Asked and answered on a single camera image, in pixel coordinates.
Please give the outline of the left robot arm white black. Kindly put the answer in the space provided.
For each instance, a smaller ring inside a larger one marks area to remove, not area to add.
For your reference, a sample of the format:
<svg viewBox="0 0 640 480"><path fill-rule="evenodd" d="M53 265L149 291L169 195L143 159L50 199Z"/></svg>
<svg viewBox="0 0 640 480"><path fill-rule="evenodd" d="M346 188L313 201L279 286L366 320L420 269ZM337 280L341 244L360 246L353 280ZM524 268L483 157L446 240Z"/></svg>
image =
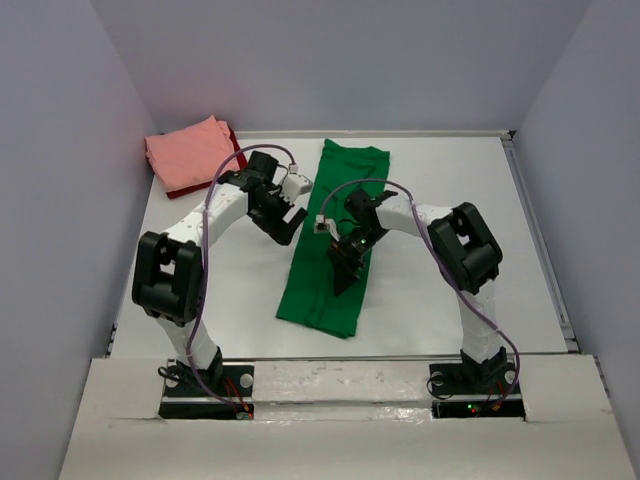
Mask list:
<svg viewBox="0 0 640 480"><path fill-rule="evenodd" d="M232 153L214 173L205 199L178 223L139 239L134 265L132 301L164 330L175 350L173 365L161 376L186 384L214 399L223 378L223 356L202 321L207 292L209 250L235 222L248 217L272 240L291 243L307 211L294 207L311 192L312 181L295 162L275 177L279 161L269 144L247 147L246 166L232 170Z"/></svg>

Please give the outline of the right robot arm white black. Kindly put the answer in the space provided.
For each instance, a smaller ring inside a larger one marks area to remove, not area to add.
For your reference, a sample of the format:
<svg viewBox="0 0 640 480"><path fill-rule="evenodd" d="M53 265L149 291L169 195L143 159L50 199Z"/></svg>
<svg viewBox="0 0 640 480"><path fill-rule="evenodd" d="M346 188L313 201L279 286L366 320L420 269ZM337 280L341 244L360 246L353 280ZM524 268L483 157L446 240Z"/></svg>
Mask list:
<svg viewBox="0 0 640 480"><path fill-rule="evenodd" d="M357 188L344 208L353 229L340 233L338 223L317 214L314 230L327 232L333 293L340 296L360 279L373 247L391 232L419 237L444 281L453 289L462 326L460 359L431 365L426 386L434 399L486 395L502 402L515 389L519 353L500 329L495 314L495 281L503 252L475 205L455 207L417 203L400 185L377 196Z"/></svg>

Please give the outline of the dark red folded t shirt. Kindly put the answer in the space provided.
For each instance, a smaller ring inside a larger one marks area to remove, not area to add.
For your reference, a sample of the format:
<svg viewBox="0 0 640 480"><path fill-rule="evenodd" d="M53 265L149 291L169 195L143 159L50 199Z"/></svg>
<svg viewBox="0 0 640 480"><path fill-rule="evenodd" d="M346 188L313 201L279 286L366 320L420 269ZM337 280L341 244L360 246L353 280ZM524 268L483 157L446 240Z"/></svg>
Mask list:
<svg viewBox="0 0 640 480"><path fill-rule="evenodd" d="M238 139L236 136L236 132L234 131L233 128L229 128L229 139L231 140L231 143L234 147L235 151L238 151L240 149L240 145L238 143ZM238 155L238 157L236 158L236 162L238 165L239 169L243 169L246 168L248 165L246 156L244 153L241 153ZM198 185L193 185L190 187L186 187L180 190L175 190L175 191L171 191L171 192L166 192L165 195L167 196L168 199L170 200L174 200L183 196L186 196L188 194L197 192L199 190L203 190L208 188L211 185L211 182L205 182L205 183L201 183Z"/></svg>

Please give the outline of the pink folded t shirt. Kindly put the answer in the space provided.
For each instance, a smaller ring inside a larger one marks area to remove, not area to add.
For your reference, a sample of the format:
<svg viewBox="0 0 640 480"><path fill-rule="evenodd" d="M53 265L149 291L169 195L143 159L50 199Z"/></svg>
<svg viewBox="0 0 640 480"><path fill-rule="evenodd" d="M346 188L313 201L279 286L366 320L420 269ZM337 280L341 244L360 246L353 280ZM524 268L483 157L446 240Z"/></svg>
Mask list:
<svg viewBox="0 0 640 480"><path fill-rule="evenodd" d="M181 130L145 138L146 157L169 199L209 187L217 169L238 148L225 121L209 118Z"/></svg>

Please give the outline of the white cardboard front cover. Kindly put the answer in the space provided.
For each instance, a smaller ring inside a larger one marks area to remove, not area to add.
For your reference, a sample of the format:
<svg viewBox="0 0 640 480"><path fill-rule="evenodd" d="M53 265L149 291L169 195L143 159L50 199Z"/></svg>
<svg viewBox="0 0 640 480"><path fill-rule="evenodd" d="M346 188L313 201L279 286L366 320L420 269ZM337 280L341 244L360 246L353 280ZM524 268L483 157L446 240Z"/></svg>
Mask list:
<svg viewBox="0 0 640 480"><path fill-rule="evenodd" d="M255 416L165 420L155 359L91 364L65 479L631 479L594 360L523 362L525 414L436 419L424 361L259 361Z"/></svg>

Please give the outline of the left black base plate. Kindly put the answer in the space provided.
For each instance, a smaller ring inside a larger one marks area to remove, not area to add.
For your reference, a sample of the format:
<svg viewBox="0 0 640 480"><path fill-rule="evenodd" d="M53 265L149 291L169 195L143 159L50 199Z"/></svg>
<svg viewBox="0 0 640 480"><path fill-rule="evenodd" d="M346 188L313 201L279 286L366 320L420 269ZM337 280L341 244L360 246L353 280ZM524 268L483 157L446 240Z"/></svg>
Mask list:
<svg viewBox="0 0 640 480"><path fill-rule="evenodd" d="M163 379L159 416L167 420L252 420L255 365L225 362L221 378L203 390L189 367L169 362L158 368Z"/></svg>

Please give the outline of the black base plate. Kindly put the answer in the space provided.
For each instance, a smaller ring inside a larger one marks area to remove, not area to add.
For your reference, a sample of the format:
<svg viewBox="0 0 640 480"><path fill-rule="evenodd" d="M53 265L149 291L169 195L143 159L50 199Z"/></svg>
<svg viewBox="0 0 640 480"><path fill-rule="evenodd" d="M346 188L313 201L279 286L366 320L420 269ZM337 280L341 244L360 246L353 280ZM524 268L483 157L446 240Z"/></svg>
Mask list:
<svg viewBox="0 0 640 480"><path fill-rule="evenodd" d="M526 417L521 389L512 387L515 367L512 362L488 384L480 385L461 376L461 363L436 363L429 366L425 387L432 398L434 419L479 419Z"/></svg>
<svg viewBox="0 0 640 480"><path fill-rule="evenodd" d="M167 420L252 420L255 365L225 362L221 378L203 390L189 367L169 362L158 368L163 379L159 416Z"/></svg>

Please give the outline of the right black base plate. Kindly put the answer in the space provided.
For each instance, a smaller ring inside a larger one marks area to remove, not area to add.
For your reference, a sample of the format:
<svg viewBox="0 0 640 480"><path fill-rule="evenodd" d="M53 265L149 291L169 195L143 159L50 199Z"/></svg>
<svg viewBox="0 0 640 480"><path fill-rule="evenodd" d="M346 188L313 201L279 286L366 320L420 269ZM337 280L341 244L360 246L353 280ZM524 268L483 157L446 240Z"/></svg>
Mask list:
<svg viewBox="0 0 640 480"><path fill-rule="evenodd" d="M479 419L526 417L521 389L512 387L515 367L512 362L488 384L480 385L461 376L461 363L436 363L429 366L425 387L432 398L434 419Z"/></svg>

